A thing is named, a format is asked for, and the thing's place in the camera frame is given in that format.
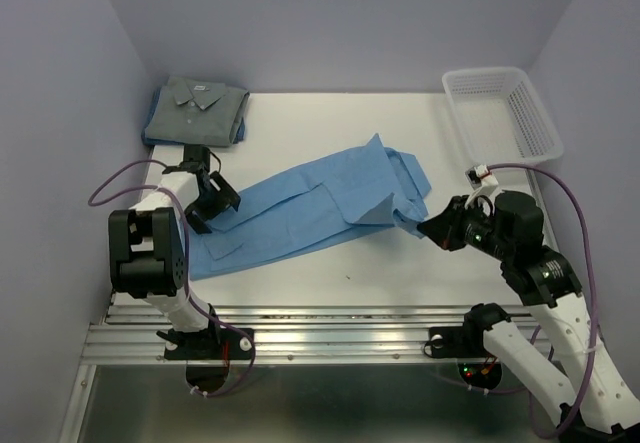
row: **wall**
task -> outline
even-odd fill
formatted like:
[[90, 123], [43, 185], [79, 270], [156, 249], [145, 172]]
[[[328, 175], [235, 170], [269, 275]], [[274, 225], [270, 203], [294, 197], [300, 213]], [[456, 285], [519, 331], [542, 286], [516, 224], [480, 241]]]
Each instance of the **wall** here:
[[[640, 0], [573, 0], [530, 72], [566, 154], [552, 166], [575, 190], [589, 224], [604, 336], [640, 395]], [[579, 227], [552, 185], [545, 197], [560, 248], [578, 268]]]
[[0, 441], [53, 442], [110, 288], [86, 200], [144, 155], [151, 85], [108, 0], [0, 0], [0, 28]]
[[450, 69], [528, 68], [571, 0], [111, 0], [157, 81], [253, 91], [442, 91]]

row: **stack of folded clothes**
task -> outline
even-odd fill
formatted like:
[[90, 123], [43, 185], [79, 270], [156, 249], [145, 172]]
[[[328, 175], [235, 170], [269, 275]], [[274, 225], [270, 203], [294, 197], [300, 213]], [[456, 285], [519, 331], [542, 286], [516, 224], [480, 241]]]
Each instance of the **stack of folded clothes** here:
[[231, 146], [244, 139], [248, 99], [242, 88], [171, 76], [153, 96], [142, 141]]

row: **table top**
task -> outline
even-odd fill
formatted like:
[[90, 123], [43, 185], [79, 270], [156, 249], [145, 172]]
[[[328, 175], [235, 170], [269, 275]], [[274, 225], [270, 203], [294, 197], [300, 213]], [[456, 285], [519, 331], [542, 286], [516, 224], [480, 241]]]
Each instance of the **table top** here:
[[[414, 154], [432, 190], [425, 202], [440, 213], [454, 195], [468, 194], [471, 166], [443, 94], [252, 94], [246, 140], [215, 149], [222, 174], [242, 190], [295, 165], [365, 144], [379, 133], [385, 146]], [[182, 147], [156, 146], [153, 158], [182, 159]], [[160, 180], [149, 168], [145, 182]], [[497, 174], [504, 189], [532, 193], [525, 172]], [[192, 283], [204, 301], [243, 307], [519, 305], [499, 263], [465, 248], [442, 251], [394, 228], [304, 256]], [[114, 304], [139, 305], [126, 294]]]

